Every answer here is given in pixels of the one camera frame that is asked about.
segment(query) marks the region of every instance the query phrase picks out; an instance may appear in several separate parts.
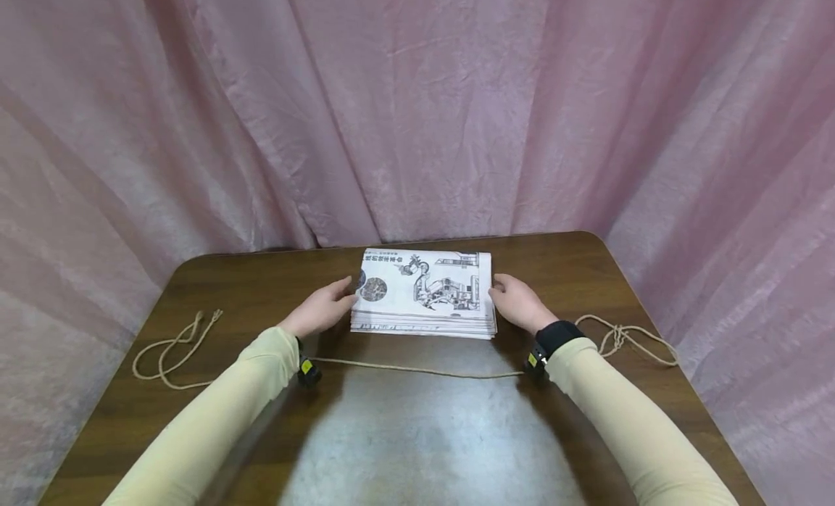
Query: printed illustration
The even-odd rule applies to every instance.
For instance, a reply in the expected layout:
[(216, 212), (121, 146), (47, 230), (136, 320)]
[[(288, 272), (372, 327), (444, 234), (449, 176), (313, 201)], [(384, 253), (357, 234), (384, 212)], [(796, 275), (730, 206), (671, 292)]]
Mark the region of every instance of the printed illustration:
[(360, 296), (367, 302), (379, 302), (386, 297), (389, 287), (380, 278), (369, 278), (360, 289)]
[[(460, 254), (460, 260), (438, 260), (435, 265), (477, 265), (477, 254)], [(402, 275), (417, 275), (414, 285), (414, 301), (424, 307), (436, 310), (435, 304), (451, 304), (456, 310), (478, 310), (478, 276), (472, 275), (469, 284), (441, 278), (429, 281), (429, 264), (417, 254), (412, 255), (408, 265), (396, 265)]]

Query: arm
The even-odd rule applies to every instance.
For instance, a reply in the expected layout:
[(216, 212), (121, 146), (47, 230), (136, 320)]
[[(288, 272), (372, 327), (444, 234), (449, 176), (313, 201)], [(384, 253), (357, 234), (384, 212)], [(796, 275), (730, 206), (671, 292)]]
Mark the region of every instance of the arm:
[(350, 283), (347, 277), (319, 289), (263, 331), (171, 420), (104, 504), (196, 504), (238, 438), (297, 372), (296, 337), (328, 329), (357, 301), (343, 297)]
[[(496, 274), (496, 308), (531, 334), (557, 320), (537, 295), (512, 276)], [(551, 381), (598, 430), (623, 470), (639, 505), (736, 505), (736, 500), (655, 403), (624, 378), (587, 337), (552, 354)]]

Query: rope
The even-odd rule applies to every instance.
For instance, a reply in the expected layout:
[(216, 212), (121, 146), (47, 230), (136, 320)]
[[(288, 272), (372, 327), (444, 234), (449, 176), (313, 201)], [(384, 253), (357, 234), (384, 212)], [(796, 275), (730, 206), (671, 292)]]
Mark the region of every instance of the rope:
[[(142, 379), (144, 381), (150, 381), (150, 380), (153, 380), (153, 379), (162, 379), (163, 383), (165, 383), (165, 385), (168, 386), (169, 389), (172, 389), (172, 390), (188, 390), (188, 389), (197, 389), (200, 386), (209, 386), (214, 381), (214, 379), (212, 381), (205, 381), (204, 383), (193, 383), (191, 385), (176, 385), (174, 383), (171, 383), (169, 378), (166, 378), (166, 375), (168, 375), (168, 374), (174, 372), (174, 370), (182, 367), (183, 363), (187, 362), (188, 359), (191, 357), (191, 355), (194, 352), (197, 352), (197, 349), (200, 347), (200, 344), (202, 344), (203, 340), (205, 339), (205, 336), (207, 336), (207, 334), (209, 333), (209, 330), (211, 330), (211, 326), (214, 325), (215, 323), (217, 323), (217, 320), (220, 319), (221, 315), (223, 315), (223, 310), (220, 310), (220, 309), (215, 310), (215, 313), (212, 314), (212, 316), (211, 316), (211, 321), (209, 321), (209, 324), (207, 325), (207, 327), (205, 327), (203, 329), (203, 331), (200, 332), (200, 334), (197, 336), (197, 341), (194, 342), (194, 345), (192, 345), (190, 350), (186, 353), (186, 356), (183, 357), (182, 359), (180, 359), (180, 362), (173, 365), (171, 368), (165, 368), (165, 369), (163, 368), (163, 363), (165, 361), (165, 356), (167, 356), (168, 352), (170, 352), (171, 349), (174, 348), (174, 346), (177, 343), (188, 344), (188, 343), (191, 343), (194, 340), (194, 336), (197, 335), (197, 327), (200, 323), (200, 320), (203, 319), (203, 310), (200, 310), (200, 312), (198, 312), (197, 315), (194, 316), (194, 322), (192, 324), (186, 326), (186, 328), (184, 328), (179, 334), (177, 334), (177, 336), (174, 339), (164, 339), (164, 340), (152, 343), (152, 344), (148, 345), (147, 347), (144, 347), (141, 351), (139, 351), (138, 354), (136, 354), (136, 357), (133, 358), (133, 365), (132, 365), (131, 369), (133, 370), (134, 378)], [(188, 332), (190, 330), (191, 330), (191, 333), (188, 335), (188, 337), (186, 337), (186, 339), (183, 339), (182, 337), (185, 336), (186, 332)], [(140, 374), (139, 369), (137, 368), (137, 365), (139, 364), (139, 359), (141, 359), (145, 355), (145, 353), (147, 353), (148, 351), (153, 350), (153, 348), (160, 347), (162, 345), (168, 345), (168, 347), (165, 347), (163, 349), (162, 353), (159, 354), (159, 359), (157, 360), (157, 373), (155, 373), (152, 376), (145, 376), (143, 374)]]
[[(137, 379), (142, 379), (144, 381), (151, 381), (154, 379), (162, 379), (163, 383), (172, 390), (188, 390), (188, 389), (197, 389), (199, 386), (208, 386), (212, 383), (212, 381), (204, 381), (204, 383), (193, 383), (190, 385), (177, 385), (171, 383), (171, 380), (167, 378), (167, 375), (174, 372), (174, 370), (182, 367), (183, 363), (187, 362), (188, 359), (192, 356), (194, 352), (197, 352), (200, 344), (202, 344), (205, 336), (209, 333), (212, 325), (217, 323), (217, 320), (220, 319), (220, 316), (223, 315), (223, 310), (215, 310), (215, 313), (212, 314), (212, 318), (209, 321), (209, 324), (205, 326), (202, 332), (198, 333), (198, 327), (200, 324), (200, 320), (203, 319), (203, 312), (198, 312), (197, 315), (194, 316), (194, 321), (192, 324), (186, 326), (174, 339), (165, 339), (163, 341), (158, 341), (144, 347), (136, 357), (133, 358), (133, 376)], [(586, 314), (582, 315), (581, 318), (575, 321), (576, 325), (582, 323), (582, 321), (592, 319), (598, 321), (605, 326), (609, 327), (609, 331), (603, 336), (603, 341), (600, 342), (600, 346), (598, 347), (598, 352), (603, 357), (609, 357), (611, 354), (619, 351), (624, 344), (629, 341), (634, 347), (637, 347), (643, 353), (647, 354), (650, 358), (655, 360), (655, 362), (660, 363), (661, 365), (665, 365), (666, 367), (677, 367), (678, 365), (678, 353), (676, 352), (676, 348), (674, 348), (670, 343), (664, 341), (659, 336), (654, 335), (652, 332), (649, 332), (647, 329), (642, 328), (641, 326), (636, 325), (612, 325), (609, 321), (598, 318), (597, 315), (594, 314)], [(644, 334), (645, 336), (649, 337), (653, 341), (658, 341), (665, 347), (667, 350), (670, 351), (670, 354), (673, 357), (673, 361), (666, 361), (665, 359), (661, 359), (658, 356), (655, 356), (652, 352), (644, 348), (640, 345), (632, 336), (630, 336), (630, 331), (638, 331)], [(609, 350), (609, 352), (605, 351), (606, 343), (613, 339), (613, 344)], [(190, 344), (191, 342), (194, 344), (191, 346), (190, 350), (186, 353), (186, 356), (183, 357), (179, 362), (174, 364), (171, 368), (164, 368), (165, 364), (165, 356), (174, 348), (177, 344)], [(147, 352), (153, 350), (155, 347), (160, 347), (166, 345), (163, 349), (162, 353), (159, 354), (159, 359), (157, 360), (157, 373), (152, 376), (145, 376), (144, 374), (139, 373), (137, 365), (139, 364), (139, 359), (141, 359)], [(520, 376), (522, 372), (507, 372), (507, 373), (499, 373), (499, 374), (470, 374), (470, 373), (455, 373), (455, 372), (444, 372), (444, 370), (432, 370), (430, 368), (412, 368), (412, 367), (397, 367), (397, 365), (379, 365), (377, 363), (366, 363), (360, 361), (350, 361), (348, 359), (331, 359), (329, 357), (311, 357), (312, 361), (315, 362), (323, 362), (323, 363), (337, 363), (341, 365), (351, 365), (352, 367), (361, 367), (361, 368), (377, 368), (379, 370), (398, 370), (399, 372), (412, 372), (412, 373), (423, 373), (423, 374), (433, 374), (436, 376), (447, 376), (447, 378), (462, 378), (462, 379), (500, 379), (500, 378), (513, 378), (513, 376)]]
[[(606, 325), (606, 326), (609, 327), (609, 331), (606, 332), (605, 336), (603, 336), (603, 341), (600, 342), (600, 346), (597, 348), (597, 351), (600, 353), (600, 356), (603, 356), (603, 357), (611, 356), (611, 354), (614, 354), (615, 352), (619, 351), (620, 348), (622, 346), (624, 346), (625, 341), (629, 341), (629, 342), (632, 343), (633, 347), (637, 347), (643, 353), (647, 354), (647, 356), (654, 359), (656, 362), (659, 362), (660, 364), (663, 364), (665, 367), (678, 367), (678, 353), (676, 352), (676, 348), (674, 346), (670, 345), (670, 343), (664, 341), (664, 339), (662, 339), (661, 337), (654, 335), (652, 332), (648, 331), (647, 329), (642, 328), (641, 326), (637, 326), (637, 325), (626, 325), (626, 326), (624, 326), (624, 325), (612, 325), (611, 323), (609, 323), (609, 321), (607, 321), (603, 318), (598, 318), (598, 316), (594, 315), (594, 314), (582, 315), (579, 319), (577, 319), (577, 321), (575, 321), (575, 325), (579, 326), (579, 324), (581, 324), (584, 320), (587, 320), (587, 319), (593, 319), (593, 320), (597, 321), (598, 323), (601, 323), (601, 324)], [(630, 334), (628, 334), (628, 332), (630, 332), (632, 330), (641, 332), (642, 334), (644, 334), (644, 336), (649, 337), (649, 339), (651, 339), (653, 341), (658, 341), (660, 344), (667, 347), (667, 350), (670, 351), (670, 354), (673, 357), (673, 360), (672, 361), (666, 361), (666, 359), (661, 359), (660, 357), (656, 356), (652, 352), (648, 351), (647, 348), (644, 348), (642, 345), (639, 344), (639, 342), (635, 341), (635, 339), (633, 339), (633, 337), (630, 336)], [(611, 350), (609, 352), (606, 352), (605, 351), (606, 341), (609, 341), (610, 337), (614, 337), (615, 341), (614, 341), (614, 344), (612, 345)]]

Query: hand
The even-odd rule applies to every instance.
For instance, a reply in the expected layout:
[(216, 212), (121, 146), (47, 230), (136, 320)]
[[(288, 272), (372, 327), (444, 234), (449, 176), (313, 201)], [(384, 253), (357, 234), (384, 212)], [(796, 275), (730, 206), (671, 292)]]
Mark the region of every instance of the hand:
[(278, 325), (299, 339), (328, 330), (357, 302), (356, 294), (346, 293), (350, 285), (348, 276), (320, 288)]
[(526, 282), (507, 274), (496, 274), (494, 279), (496, 282), (488, 291), (490, 298), (499, 314), (513, 325), (537, 334), (557, 320)]

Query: right hand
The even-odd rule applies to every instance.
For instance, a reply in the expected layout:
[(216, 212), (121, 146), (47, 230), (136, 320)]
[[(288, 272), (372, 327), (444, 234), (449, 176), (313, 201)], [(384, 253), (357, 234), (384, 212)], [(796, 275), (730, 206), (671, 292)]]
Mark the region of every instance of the right hand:
[(494, 286), (488, 291), (490, 298), (499, 314), (513, 325), (535, 335), (558, 320), (526, 282), (507, 274), (496, 274), (494, 280)]

